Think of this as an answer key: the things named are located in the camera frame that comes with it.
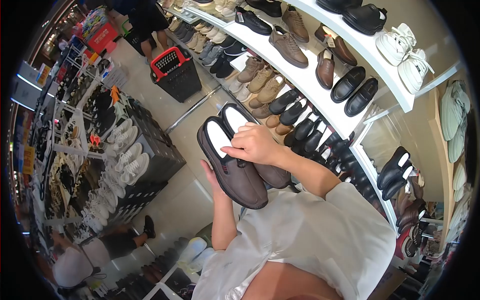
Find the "shopping basket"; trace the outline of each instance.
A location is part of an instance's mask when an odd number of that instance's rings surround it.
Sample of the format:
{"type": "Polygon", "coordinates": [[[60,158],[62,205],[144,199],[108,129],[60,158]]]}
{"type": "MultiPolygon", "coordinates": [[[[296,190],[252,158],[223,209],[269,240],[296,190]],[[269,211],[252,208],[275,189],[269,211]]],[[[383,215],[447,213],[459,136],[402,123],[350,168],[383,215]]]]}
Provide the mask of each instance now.
{"type": "Polygon", "coordinates": [[[180,46],[172,47],[150,63],[152,82],[178,102],[202,89],[192,55],[180,46]]]}
{"type": "MultiPolygon", "coordinates": [[[[140,53],[140,55],[142,56],[145,56],[144,52],[142,51],[142,47],[140,46],[140,39],[138,37],[138,34],[137,32],[135,31],[135,29],[130,29],[130,30],[127,30],[125,29],[125,23],[128,22],[129,19],[127,19],[125,22],[122,23],[121,25],[121,28],[123,29],[123,33],[124,33],[124,36],[123,38],[133,47],[135,48],[135,50],[137,50],[138,53],[140,53]]],[[[153,36],[150,35],[150,37],[148,38],[148,41],[150,42],[150,46],[152,46],[152,49],[155,49],[156,48],[156,42],[155,40],[153,39],[153,36]]]]}

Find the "person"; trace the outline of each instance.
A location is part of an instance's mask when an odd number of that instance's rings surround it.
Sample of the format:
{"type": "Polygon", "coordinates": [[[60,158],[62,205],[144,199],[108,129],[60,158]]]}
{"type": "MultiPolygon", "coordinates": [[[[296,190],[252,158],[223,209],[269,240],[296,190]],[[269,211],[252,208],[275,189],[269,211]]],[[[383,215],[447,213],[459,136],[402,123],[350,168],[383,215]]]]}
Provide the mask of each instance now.
{"type": "Polygon", "coordinates": [[[145,216],[144,232],[134,238],[127,233],[125,226],[111,234],[93,238],[82,246],[72,244],[57,231],[53,231],[51,236],[54,245],[61,247],[64,253],[58,257],[51,273],[47,271],[44,275],[60,288],[73,288],[98,273],[94,268],[101,268],[113,259],[127,256],[147,239],[154,239],[155,228],[151,217],[145,216]]]}
{"type": "Polygon", "coordinates": [[[221,151],[289,171],[299,193],[269,193],[235,225],[232,200],[204,160],[213,192],[212,245],[193,300],[367,299],[387,269],[396,233],[355,189],[246,123],[221,151]]]}

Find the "beige sneaker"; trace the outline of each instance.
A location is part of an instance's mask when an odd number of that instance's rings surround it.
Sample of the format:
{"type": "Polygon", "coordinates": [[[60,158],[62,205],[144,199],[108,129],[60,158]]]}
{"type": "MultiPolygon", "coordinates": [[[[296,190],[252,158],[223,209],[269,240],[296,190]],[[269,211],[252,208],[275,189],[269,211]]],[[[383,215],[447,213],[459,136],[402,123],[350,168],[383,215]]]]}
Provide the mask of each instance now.
{"type": "Polygon", "coordinates": [[[257,96],[258,101],[261,103],[270,103],[273,99],[276,98],[278,92],[285,85],[285,78],[282,75],[277,75],[274,78],[270,79],[265,87],[260,91],[257,96]]]}
{"type": "Polygon", "coordinates": [[[257,72],[265,66],[264,61],[255,56],[249,56],[245,63],[245,68],[240,72],[237,80],[241,83],[247,83],[253,80],[257,72]]]}
{"type": "Polygon", "coordinates": [[[250,82],[250,86],[248,87],[250,93],[258,94],[265,86],[265,83],[267,83],[272,76],[274,76],[274,73],[271,68],[265,68],[258,71],[257,75],[254,77],[252,82],[250,82]]]}

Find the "gray sneaker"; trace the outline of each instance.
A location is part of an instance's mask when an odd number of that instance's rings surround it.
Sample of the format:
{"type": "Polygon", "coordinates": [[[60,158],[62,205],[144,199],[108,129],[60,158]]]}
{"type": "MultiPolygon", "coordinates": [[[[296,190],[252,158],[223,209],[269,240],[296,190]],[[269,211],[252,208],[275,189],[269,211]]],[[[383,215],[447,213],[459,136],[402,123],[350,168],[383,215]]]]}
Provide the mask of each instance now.
{"type": "Polygon", "coordinates": [[[205,67],[212,66],[216,62],[220,54],[222,53],[223,53],[223,49],[220,48],[220,46],[213,47],[212,51],[210,51],[207,58],[204,59],[204,61],[202,62],[202,65],[204,65],[205,67]]]}
{"type": "Polygon", "coordinates": [[[198,55],[199,60],[204,60],[207,58],[208,54],[210,53],[210,50],[213,48],[213,43],[211,40],[209,40],[206,44],[202,52],[198,55]]]}

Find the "white curved shelf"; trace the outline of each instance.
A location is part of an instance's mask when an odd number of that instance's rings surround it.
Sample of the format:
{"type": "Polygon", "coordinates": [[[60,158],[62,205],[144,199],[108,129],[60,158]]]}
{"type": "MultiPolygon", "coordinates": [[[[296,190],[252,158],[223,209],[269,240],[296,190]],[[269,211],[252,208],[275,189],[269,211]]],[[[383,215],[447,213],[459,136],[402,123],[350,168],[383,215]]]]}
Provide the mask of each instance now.
{"type": "Polygon", "coordinates": [[[286,0],[285,2],[308,13],[341,36],[375,69],[390,91],[392,91],[403,111],[408,112],[413,109],[415,95],[410,94],[405,88],[398,76],[397,67],[387,62],[375,45],[375,39],[382,35],[382,32],[374,36],[366,36],[348,26],[342,20],[341,15],[322,9],[315,3],[315,0],[286,0]]]}

